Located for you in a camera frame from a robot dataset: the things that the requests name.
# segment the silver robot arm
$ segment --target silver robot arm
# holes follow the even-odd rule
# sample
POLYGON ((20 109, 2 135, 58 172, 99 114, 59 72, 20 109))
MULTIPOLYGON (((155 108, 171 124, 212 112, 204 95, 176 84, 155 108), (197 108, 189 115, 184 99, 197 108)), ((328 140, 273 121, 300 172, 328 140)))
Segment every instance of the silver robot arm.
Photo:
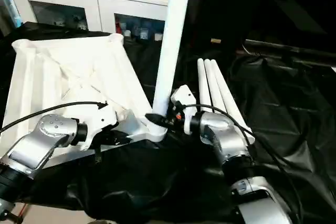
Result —
POLYGON ((241 215, 246 224, 291 224, 285 211, 287 204, 266 178, 255 172, 246 142, 233 122, 224 115, 209 112, 195 117, 191 128, 199 127, 203 141, 212 143, 225 181, 232 195, 239 199, 236 214, 241 215))
POLYGON ((82 143, 81 150, 85 150, 103 128, 117 124, 110 105, 98 110, 84 123, 56 114, 43 116, 35 129, 20 138, 0 159, 0 221, 22 221, 11 214, 13 203, 43 169, 55 148, 82 143))
POLYGON ((183 107, 196 103, 187 85, 178 88, 171 101, 174 107, 169 118, 147 114, 147 119, 162 127, 199 135, 203 143, 213 146, 225 182, 237 201, 235 214, 238 220, 245 224, 291 224, 287 215, 289 207, 267 180, 256 172, 247 143, 233 121, 221 114, 183 107))

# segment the black cord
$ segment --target black cord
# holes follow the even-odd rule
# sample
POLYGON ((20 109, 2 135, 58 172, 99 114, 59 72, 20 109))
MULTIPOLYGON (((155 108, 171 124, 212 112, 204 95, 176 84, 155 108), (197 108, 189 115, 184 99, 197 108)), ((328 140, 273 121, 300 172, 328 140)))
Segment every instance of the black cord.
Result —
MULTIPOLYGON (((276 164, 276 166, 279 168, 280 172, 286 177, 286 179, 288 180, 290 186, 293 189, 297 204, 298 204, 298 211, 295 214, 296 218, 297 218, 297 223, 298 224, 302 224, 303 223, 303 207, 302 207, 302 202, 299 196, 298 191, 296 190, 296 187, 292 181, 292 179, 290 178, 290 176, 288 175, 288 173, 286 172, 286 170, 284 169, 283 165, 278 161, 279 159, 284 159, 283 157, 281 157, 266 141, 262 140, 261 137, 257 136, 256 134, 252 133, 251 131, 247 130, 246 128, 242 127, 232 116, 230 116, 227 112, 216 108, 214 106, 210 106, 210 105, 206 105, 206 104, 189 104, 189 105, 184 105, 183 107, 188 108, 188 107, 204 107, 204 108, 209 108, 209 109, 213 109, 215 111, 220 112, 221 114, 225 115, 226 117, 228 117, 229 119, 231 119, 233 121, 233 123, 235 124, 235 126, 237 126, 241 133, 244 136, 244 139, 246 140, 246 143, 248 146, 250 146, 250 142, 248 140, 248 137, 246 135, 245 132, 247 132, 248 134, 250 134, 251 136, 253 136, 255 138, 255 140, 257 140, 263 149, 265 149, 265 151, 267 152, 267 154, 272 158, 273 162, 276 164)), ((290 210, 292 212, 295 212, 294 209, 292 208, 291 204, 288 204, 290 210)))
POLYGON ((51 108, 47 108, 45 110, 41 110, 41 111, 38 111, 38 112, 35 112, 33 114, 30 114, 30 115, 27 115, 23 118, 20 118, 8 125, 6 125, 5 127, 3 127, 2 129, 0 129, 0 134, 6 130, 8 130, 10 127, 13 127, 14 125, 20 123, 20 122, 23 122, 23 121, 26 121, 30 118, 33 118, 37 115, 41 115, 41 114, 44 114, 46 112, 49 112, 49 111, 52 111, 52 110, 56 110, 56 109, 60 109, 60 108, 64 108, 64 107, 68 107, 68 106, 74 106, 74 105, 82 105, 82 104, 92 104, 92 105, 97 105, 99 108, 102 108, 104 106, 106 106, 105 103, 101 103, 101 102, 69 102, 69 103, 65 103, 65 104, 61 104, 61 105, 57 105, 57 106, 54 106, 54 107, 51 107, 51 108))

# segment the black plastic sheet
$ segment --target black plastic sheet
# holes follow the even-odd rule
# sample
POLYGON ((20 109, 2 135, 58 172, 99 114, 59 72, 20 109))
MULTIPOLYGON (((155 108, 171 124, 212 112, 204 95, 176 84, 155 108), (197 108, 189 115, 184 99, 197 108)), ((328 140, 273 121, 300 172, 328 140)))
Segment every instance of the black plastic sheet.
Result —
MULTIPOLYGON (((25 24, 0 42, 1 103, 5 109, 15 53, 10 43, 27 38, 102 36, 103 33, 25 24)), ((160 44, 126 41, 125 49, 144 90, 153 99, 160 44)), ((286 170, 299 191, 304 223, 336 223, 336 74, 328 67, 290 59, 217 59, 231 92, 252 130, 288 160, 286 170)), ((188 84, 197 97, 197 57, 181 50, 174 87, 188 84)), ((292 189, 256 143, 260 174, 296 206, 292 189)), ((209 146, 196 137, 169 133, 161 143, 142 141, 43 170, 22 201, 83 209, 97 219, 118 223, 215 221, 234 223, 234 204, 209 146)))

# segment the cabinet door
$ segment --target cabinet door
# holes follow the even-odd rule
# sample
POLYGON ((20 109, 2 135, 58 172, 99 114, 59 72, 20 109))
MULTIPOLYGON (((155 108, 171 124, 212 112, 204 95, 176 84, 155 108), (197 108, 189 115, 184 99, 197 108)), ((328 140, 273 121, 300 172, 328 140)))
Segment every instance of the cabinet door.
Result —
POLYGON ((98 3, 105 32, 115 33, 117 24, 122 32, 129 30, 136 37, 141 36, 141 29, 148 31, 148 38, 155 33, 163 34, 167 6, 130 0, 98 0, 98 3))
POLYGON ((98 0, 14 0, 23 22, 101 31, 98 0))

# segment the white pole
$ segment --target white pole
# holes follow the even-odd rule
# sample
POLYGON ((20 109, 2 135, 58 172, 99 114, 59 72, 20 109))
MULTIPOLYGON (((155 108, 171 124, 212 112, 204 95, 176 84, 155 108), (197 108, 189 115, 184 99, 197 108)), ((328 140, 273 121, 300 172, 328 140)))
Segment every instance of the white pole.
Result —
POLYGON ((217 85, 215 73, 212 70, 212 65, 211 65, 210 60, 206 59, 204 61, 204 65, 205 65, 205 70, 206 70, 206 76, 208 78, 212 103, 215 107, 217 107, 221 110, 224 110, 226 112, 225 105, 224 105, 224 102, 223 102, 223 99, 222 99, 222 95, 219 91, 219 87, 217 85))
MULTIPOLYGON (((224 101, 224 104, 225 104, 225 108, 227 109, 227 113, 232 116, 236 121, 237 123, 239 123, 240 126, 248 129, 248 130, 251 130, 245 123, 240 111, 239 111, 239 108, 230 92, 230 89, 229 87, 227 86, 226 82, 225 82, 225 79, 221 73, 221 70, 219 69, 219 66, 216 62, 216 60, 212 60, 211 61, 211 65, 212 65, 212 70, 214 72, 214 75, 216 77, 216 80, 217 80, 217 84, 219 86, 219 90, 220 90, 220 94, 222 95, 222 99, 224 101)), ((252 137, 250 134, 247 133, 247 137, 249 139, 249 142, 252 144, 254 143, 254 137, 252 137)))
MULTIPOLYGON (((153 102, 153 113, 160 115, 166 115, 168 109, 187 4, 188 0, 169 0, 168 4, 153 102)), ((157 126, 151 131, 160 134, 165 129, 157 126)))
MULTIPOLYGON (((206 73, 204 67, 204 60, 197 60, 197 69, 198 69, 198 87, 199 87, 199 101, 201 104, 211 105, 208 81, 206 80, 206 73)), ((201 108, 202 111, 212 112, 212 109, 201 108)))

